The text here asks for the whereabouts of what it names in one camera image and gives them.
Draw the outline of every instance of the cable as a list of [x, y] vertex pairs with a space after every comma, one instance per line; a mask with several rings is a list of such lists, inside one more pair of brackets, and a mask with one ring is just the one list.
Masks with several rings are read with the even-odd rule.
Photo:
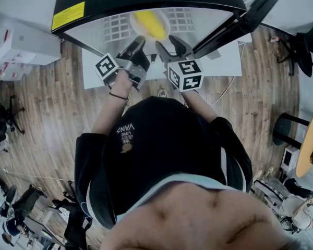
[[23, 174], [23, 173], [14, 173], [14, 172], [8, 172], [6, 169], [4, 169], [4, 172], [6, 174], [12, 174], [12, 175], [22, 175], [22, 176], [29, 176], [29, 177], [36, 177], [36, 178], [43, 178], [43, 179], [50, 179], [50, 180], [58, 180], [58, 181], [74, 181], [72, 179], [61, 179], [61, 178], [52, 178], [52, 177], [45, 177], [45, 176], [37, 176], [37, 175], [31, 175], [31, 174]]
[[226, 90], [221, 94], [221, 96], [216, 100], [214, 101], [210, 106], [213, 106], [215, 103], [217, 103], [223, 96], [224, 94], [228, 91], [228, 89], [231, 87], [231, 84], [233, 83], [235, 79], [235, 76], [233, 76], [232, 80], [231, 80], [231, 83], [227, 86]]
[[89, 215], [89, 214], [87, 214], [87, 213], [85, 212], [85, 210], [84, 210], [83, 207], [82, 207], [82, 204], [86, 204], [86, 207], [87, 207], [87, 203], [86, 203], [86, 202], [82, 202], [82, 203], [80, 204], [80, 207], [81, 207], [83, 213], [84, 213], [85, 215], [87, 215], [87, 217], [85, 217], [85, 219], [87, 219], [87, 218], [93, 219], [93, 217], [92, 217], [91, 215]]
[[[245, 46], [246, 46], [247, 43], [244, 43], [244, 46], [242, 47], [242, 52], [241, 52], [241, 55], [240, 55], [240, 60], [242, 58], [242, 55], [244, 54], [244, 49], [245, 49]], [[215, 103], [217, 103], [223, 96], [224, 94], [228, 91], [228, 89], [231, 87], [232, 83], [234, 82], [234, 79], [235, 79], [235, 76], [233, 76], [230, 84], [227, 86], [226, 90], [221, 94], [221, 96], [216, 100], [214, 101], [210, 106], [213, 106]]]
[[241, 51], [241, 55], [240, 55], [240, 60], [242, 58], [242, 55], [244, 54], [244, 49], [245, 49], [245, 46], [246, 46], [247, 43], [244, 43], [244, 46], [242, 47], [242, 51]]
[[7, 151], [7, 153], [9, 154], [10, 156], [10, 163], [11, 163], [11, 167], [13, 169], [13, 172], [9, 172], [6, 168], [0, 168], [2, 169], [6, 174], [8, 175], [12, 175], [20, 180], [24, 180], [28, 183], [30, 183], [28, 180], [26, 179], [23, 179], [23, 178], [20, 178], [20, 177], [17, 177], [16, 175], [21, 175], [21, 176], [29, 176], [29, 177], [36, 177], [36, 178], [43, 178], [43, 179], [50, 179], [50, 180], [58, 180], [58, 181], [74, 181], [74, 180], [70, 180], [70, 179], [61, 179], [61, 178], [52, 178], [52, 177], [45, 177], [45, 176], [37, 176], [37, 175], [32, 175], [32, 174], [23, 174], [23, 173], [16, 173], [15, 170], [14, 170], [14, 162], [13, 162], [13, 159], [11, 157], [11, 154], [9, 151]]

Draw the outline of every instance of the round wooden table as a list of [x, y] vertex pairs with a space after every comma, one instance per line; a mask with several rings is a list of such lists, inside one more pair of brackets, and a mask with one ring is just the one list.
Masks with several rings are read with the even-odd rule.
[[311, 163], [311, 154], [313, 152], [313, 118], [308, 126], [308, 130], [300, 148], [296, 174], [297, 177], [304, 176], [313, 166]]
[[[308, 126], [303, 143], [300, 143], [290, 137], [288, 134], [291, 130], [291, 121]], [[313, 153], [313, 118], [311, 122], [283, 113], [279, 116], [273, 129], [273, 142], [281, 145], [283, 142], [289, 143], [299, 149], [299, 157], [296, 167], [297, 177], [304, 176], [312, 167], [311, 155]]]

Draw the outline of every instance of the black and white marker cube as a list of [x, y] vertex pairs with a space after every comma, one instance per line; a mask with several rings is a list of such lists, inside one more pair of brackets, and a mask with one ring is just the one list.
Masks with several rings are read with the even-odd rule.
[[168, 63], [167, 76], [180, 92], [201, 88], [204, 78], [198, 59]]
[[98, 70], [98, 76], [103, 82], [119, 68], [118, 64], [109, 53], [104, 55], [95, 66]]

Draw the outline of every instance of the black pole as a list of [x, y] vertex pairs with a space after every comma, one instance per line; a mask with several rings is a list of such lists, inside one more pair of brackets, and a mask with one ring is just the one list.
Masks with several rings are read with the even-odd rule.
[[294, 140], [294, 139], [292, 139], [292, 138], [290, 138], [290, 137], [288, 137], [286, 135], [282, 135], [279, 132], [275, 131], [273, 133], [273, 136], [275, 136], [278, 139], [283, 140], [285, 143], [291, 144], [293, 147], [295, 147], [295, 148], [297, 148], [299, 150], [300, 150], [300, 148], [302, 146], [302, 144], [300, 142], [298, 142], [298, 141], [296, 141], [296, 140]]
[[282, 118], [284, 118], [284, 119], [289, 119], [289, 120], [291, 120], [291, 121], [298, 122], [298, 123], [300, 123], [300, 124], [302, 124], [302, 125], [305, 125], [305, 126], [309, 126], [309, 121], [304, 120], [304, 119], [299, 119], [299, 118], [297, 118], [297, 117], [295, 117], [295, 116], [291, 116], [291, 115], [289, 115], [289, 114], [287, 114], [287, 113], [284, 113], [284, 114], [282, 115]]

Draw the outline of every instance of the yellow warning label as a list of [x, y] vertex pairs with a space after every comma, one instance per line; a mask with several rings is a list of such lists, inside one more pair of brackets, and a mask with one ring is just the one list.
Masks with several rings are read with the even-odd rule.
[[68, 24], [69, 22], [82, 18], [85, 12], [85, 3], [81, 2], [75, 6], [71, 6], [62, 12], [59, 12], [53, 16], [52, 30], [55, 30], [62, 25]]

